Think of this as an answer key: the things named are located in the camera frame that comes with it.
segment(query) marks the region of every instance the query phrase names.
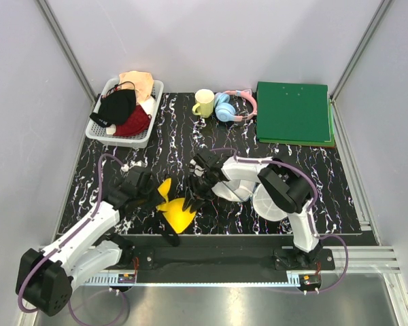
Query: white container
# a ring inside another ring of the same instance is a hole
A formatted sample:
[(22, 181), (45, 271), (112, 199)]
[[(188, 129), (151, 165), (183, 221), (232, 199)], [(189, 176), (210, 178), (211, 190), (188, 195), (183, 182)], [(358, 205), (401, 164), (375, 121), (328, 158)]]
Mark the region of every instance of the white container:
[[(120, 78), (110, 79), (101, 93), (101, 96), (106, 95), (107, 91), (113, 88), (115, 85), (119, 84)], [(160, 105), (160, 100), (162, 99), (163, 93), (163, 83), (159, 80), (154, 80), (154, 85), (152, 86), (151, 95), (156, 99), (155, 108), (153, 110), (153, 115), (151, 118), (150, 126), (147, 130), (137, 134), (136, 136), (131, 137), (117, 137), (114, 135), (106, 134), (106, 129), (100, 127), (98, 124), (89, 119), (89, 123), (86, 127), (86, 137), (90, 139), (96, 139), (104, 145), (111, 146), (123, 146), (123, 147), (132, 147), (132, 148), (145, 148), (150, 140), (151, 130), (154, 125), (154, 120), (156, 119), (158, 107)], [(95, 105), (94, 112), (98, 113), (101, 104), (101, 97), (98, 99), (97, 104)]]

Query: ear cushion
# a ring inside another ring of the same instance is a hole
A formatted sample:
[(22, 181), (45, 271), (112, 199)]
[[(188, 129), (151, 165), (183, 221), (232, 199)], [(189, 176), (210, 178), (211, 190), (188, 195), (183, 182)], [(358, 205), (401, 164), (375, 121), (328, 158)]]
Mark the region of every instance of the ear cushion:
[(227, 121), (233, 121), (234, 120), (234, 114), (236, 113), (236, 109), (228, 103), (221, 103), (216, 107), (216, 117), (222, 121), (222, 122), (227, 122)]
[(222, 103), (228, 103), (230, 101), (230, 96), (225, 93), (217, 93), (215, 95), (215, 107)]

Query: green board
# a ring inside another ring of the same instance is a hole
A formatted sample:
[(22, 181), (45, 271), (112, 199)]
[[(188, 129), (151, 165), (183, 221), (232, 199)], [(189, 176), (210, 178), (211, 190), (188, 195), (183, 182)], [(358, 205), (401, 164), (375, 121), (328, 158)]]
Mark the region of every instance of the green board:
[(260, 141), (333, 146), (327, 85), (260, 81), (257, 103)]

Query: white wall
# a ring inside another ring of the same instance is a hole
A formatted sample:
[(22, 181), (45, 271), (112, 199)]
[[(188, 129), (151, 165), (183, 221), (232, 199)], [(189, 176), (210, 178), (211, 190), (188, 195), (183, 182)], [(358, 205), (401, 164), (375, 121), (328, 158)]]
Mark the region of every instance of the white wall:
[(0, 325), (21, 255), (51, 241), (90, 105), (35, 2), (0, 1)]
[(135, 69), (194, 92), (258, 80), (332, 90), (380, 0), (49, 2), (95, 90)]
[(408, 0), (393, 3), (337, 105), (381, 240), (408, 286)]

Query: yellow mug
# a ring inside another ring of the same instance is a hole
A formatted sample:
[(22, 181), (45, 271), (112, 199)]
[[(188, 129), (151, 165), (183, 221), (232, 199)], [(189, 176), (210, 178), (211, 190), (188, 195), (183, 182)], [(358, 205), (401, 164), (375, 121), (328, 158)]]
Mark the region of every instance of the yellow mug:
[(201, 117), (209, 117), (213, 113), (215, 94), (211, 90), (199, 90), (195, 93), (195, 102), (192, 113)]

